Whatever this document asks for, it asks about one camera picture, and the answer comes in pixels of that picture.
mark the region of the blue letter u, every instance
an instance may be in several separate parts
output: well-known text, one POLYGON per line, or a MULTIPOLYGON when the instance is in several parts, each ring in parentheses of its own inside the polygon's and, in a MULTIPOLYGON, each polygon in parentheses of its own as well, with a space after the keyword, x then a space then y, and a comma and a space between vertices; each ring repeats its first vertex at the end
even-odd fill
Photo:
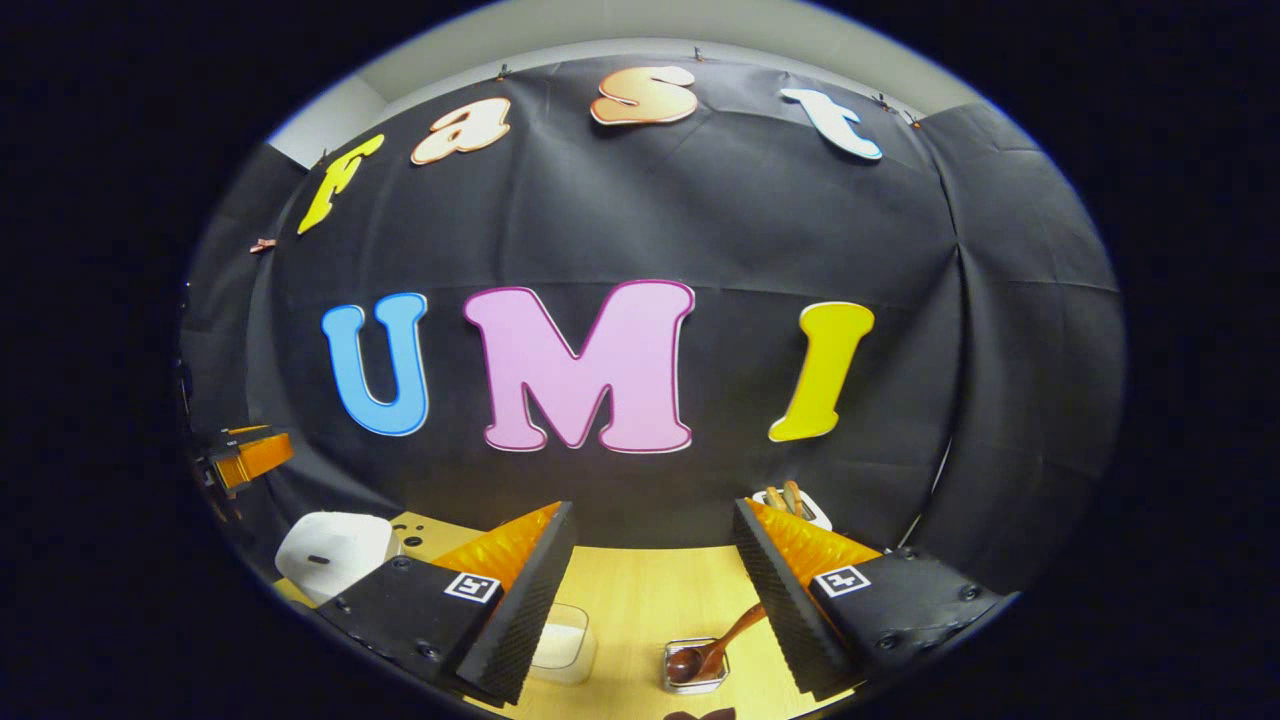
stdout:
POLYGON ((370 432, 407 436, 426 421, 426 373, 417 342, 417 320, 425 314, 426 297, 416 292, 388 295, 374 306, 374 316, 387 327, 396 375, 394 402, 379 402, 365 383, 358 334, 365 325, 365 311, 357 305, 340 305, 320 320, 320 329, 329 338, 338 397, 347 414, 370 432))

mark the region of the yellow letter i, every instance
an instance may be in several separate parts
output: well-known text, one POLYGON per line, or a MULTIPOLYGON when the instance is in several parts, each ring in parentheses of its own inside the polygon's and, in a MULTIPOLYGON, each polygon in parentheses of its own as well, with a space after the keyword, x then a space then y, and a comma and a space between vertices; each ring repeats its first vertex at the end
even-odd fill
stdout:
POLYGON ((809 350, 787 414, 769 428, 769 439, 786 442, 824 436, 840 421, 836 398, 845 387, 858 342, 872 332, 876 316, 852 302, 819 302, 800 311, 809 350))

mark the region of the white wall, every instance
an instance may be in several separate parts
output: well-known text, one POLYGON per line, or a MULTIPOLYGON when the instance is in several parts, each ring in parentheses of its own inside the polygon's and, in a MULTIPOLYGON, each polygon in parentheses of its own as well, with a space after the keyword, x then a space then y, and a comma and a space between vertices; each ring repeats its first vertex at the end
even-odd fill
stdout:
POLYGON ((627 37, 616 40, 595 40, 589 42, 575 42, 571 45, 561 45, 557 47, 547 47, 543 50, 534 50, 530 53, 521 53, 520 55, 512 55, 509 58, 503 58, 500 63, 486 63, 484 65, 471 68, 468 70, 461 72, 452 77, 433 82, 425 87, 420 87, 399 97, 392 100, 379 114, 376 122, 383 122, 396 114, 403 113, 410 108, 425 102, 433 97, 444 95, 445 92, 452 92, 460 87, 466 87, 468 85, 490 79, 498 74, 502 65, 506 64, 507 69, 516 72, 524 68, 536 68, 539 65, 549 65, 552 63, 559 63, 563 60, 579 60, 582 58, 595 58, 600 55, 622 55, 622 54, 652 54, 652 55, 685 55, 692 59, 694 46, 701 51, 704 58, 717 59, 717 60, 732 60, 739 63, 751 63, 756 65, 764 65, 768 68, 777 68, 780 70, 787 70, 799 73, 803 76, 812 77, 814 79, 820 79, 823 82, 829 82, 837 87, 844 87, 852 90, 860 95, 868 97, 877 97, 881 92, 884 94, 884 101, 897 108, 900 110, 906 110, 911 113, 916 119, 925 115, 924 111, 908 105, 901 99, 891 95, 883 88, 873 88, 870 86, 863 85, 858 81, 837 76, 831 70, 810 65, 808 63, 801 63, 791 58, 783 58, 780 55, 773 55, 769 53, 763 53, 760 50, 751 50, 749 47, 739 47, 736 45, 724 45, 719 42, 703 42, 695 40, 684 40, 676 37, 627 37))
POLYGON ((360 76, 349 76, 298 111, 268 142, 305 168, 378 122, 387 100, 360 76))

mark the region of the wooden stick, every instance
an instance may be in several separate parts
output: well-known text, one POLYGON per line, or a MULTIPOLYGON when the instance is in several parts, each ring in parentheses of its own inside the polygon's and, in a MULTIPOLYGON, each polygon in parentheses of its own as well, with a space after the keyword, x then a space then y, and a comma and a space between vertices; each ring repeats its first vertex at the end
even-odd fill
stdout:
POLYGON ((796 501, 800 500, 800 497, 794 489, 791 489, 792 487, 795 487, 795 483, 791 480, 787 480, 782 486, 782 501, 787 503, 787 512, 799 515, 799 512, 796 512, 796 501))
POLYGON ((792 512, 808 520, 812 512, 808 512, 809 509, 804 506, 804 500, 800 498, 800 486, 797 486, 795 480, 787 480, 783 487, 786 488, 787 495, 795 497, 795 507, 792 509, 792 512))
POLYGON ((769 505, 773 506, 776 510, 781 510, 783 512, 787 511, 787 503, 783 502, 782 496, 778 495, 778 488, 773 486, 764 488, 764 497, 769 501, 769 505))

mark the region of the letter m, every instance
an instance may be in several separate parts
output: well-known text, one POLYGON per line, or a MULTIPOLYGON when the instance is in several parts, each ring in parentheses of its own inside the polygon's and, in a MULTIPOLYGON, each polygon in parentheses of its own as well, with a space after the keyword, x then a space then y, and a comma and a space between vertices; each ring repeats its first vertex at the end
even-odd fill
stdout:
POLYGON ((581 447, 608 393, 613 416, 600 430, 604 447, 687 447, 692 432, 680 421, 676 354, 680 324, 692 310, 694 291, 684 284, 622 283, 575 355, 534 291, 503 287, 471 296, 463 314, 480 328, 493 401, 485 442, 515 452, 545 447, 547 433, 529 418, 532 398, 561 441, 581 447))

